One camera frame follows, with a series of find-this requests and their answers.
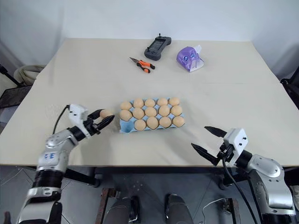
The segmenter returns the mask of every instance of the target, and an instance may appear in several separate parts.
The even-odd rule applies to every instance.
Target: remote controller
[[[157,61],[161,58],[161,52],[165,46],[169,44],[171,44],[171,38],[168,36],[161,36],[159,34],[159,36],[155,38],[154,42],[144,51],[144,55],[149,59]]]

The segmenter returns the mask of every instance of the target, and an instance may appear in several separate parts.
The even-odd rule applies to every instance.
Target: blue egg carton
[[[162,117],[158,112],[159,112],[159,108],[160,108],[160,106],[157,104],[157,101],[158,101],[158,99],[159,98],[153,98],[153,100],[155,101],[155,103],[156,103],[156,105],[154,106],[154,108],[156,109],[156,111],[157,111],[157,115],[155,116],[155,118],[157,118],[157,120],[159,121],[160,120],[160,118]],[[144,105],[143,107],[142,107],[142,109],[143,109],[143,111],[145,111],[146,110],[146,108],[148,108],[146,105]],[[134,110],[134,107],[132,106],[130,109],[129,109],[129,111],[131,111],[131,113],[133,114],[133,110]],[[170,120],[172,121],[172,119],[175,117],[175,115],[173,115],[172,113],[170,113],[168,116],[167,116],[168,118],[170,118]],[[145,121],[145,123],[146,123],[146,121],[147,121],[147,119],[148,119],[149,117],[148,116],[146,116],[146,115],[144,115],[144,117],[142,118],[142,120],[144,120]],[[131,117],[131,119],[130,120],[128,120],[128,121],[124,121],[124,120],[122,120],[122,119],[120,119],[120,125],[121,125],[121,130],[120,130],[120,133],[130,133],[130,132],[138,132],[136,129],[135,129],[135,127],[134,127],[134,123],[135,123],[135,121],[136,121],[137,119],[136,118],[134,118],[134,117]],[[149,127],[145,127],[145,129],[144,129],[144,131],[145,130],[152,130],[152,131],[154,131],[154,130],[157,130],[157,129],[168,129],[168,128],[171,128],[171,127],[176,127],[174,124],[171,124],[169,127],[167,127],[167,128],[165,128],[165,127],[162,127],[161,125],[159,125],[156,129],[150,129]]]

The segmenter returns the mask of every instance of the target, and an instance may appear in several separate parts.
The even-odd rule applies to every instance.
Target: table
[[[186,124],[169,130],[119,133],[119,118],[99,136],[83,140],[70,165],[211,166],[191,142],[216,154],[221,138],[204,126],[243,127],[247,150],[299,165],[299,112],[250,42],[172,41],[156,69],[146,74],[129,57],[150,61],[143,51],[151,40],[67,39],[0,136],[0,164],[36,165],[66,104],[107,108],[137,97],[181,99]],[[176,62],[185,46],[202,46],[203,68],[188,73]],[[65,114],[57,131],[70,127]]]

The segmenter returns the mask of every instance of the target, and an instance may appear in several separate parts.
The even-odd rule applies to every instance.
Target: black chair
[[[299,67],[296,69],[291,78],[283,78],[280,83],[289,94],[294,104],[299,109]]]
[[[7,89],[3,92],[3,94],[0,96],[0,109],[20,105],[22,100],[30,91],[32,85],[19,83],[14,77],[10,76],[7,72],[7,69],[0,64],[0,75],[2,74],[14,82],[17,87]]]

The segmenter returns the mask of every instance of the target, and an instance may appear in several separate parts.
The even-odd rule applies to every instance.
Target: white wall
[[[299,0],[0,0],[0,41],[23,64],[47,63],[65,37],[153,39],[161,32],[251,40],[285,76],[299,65],[298,27]]]

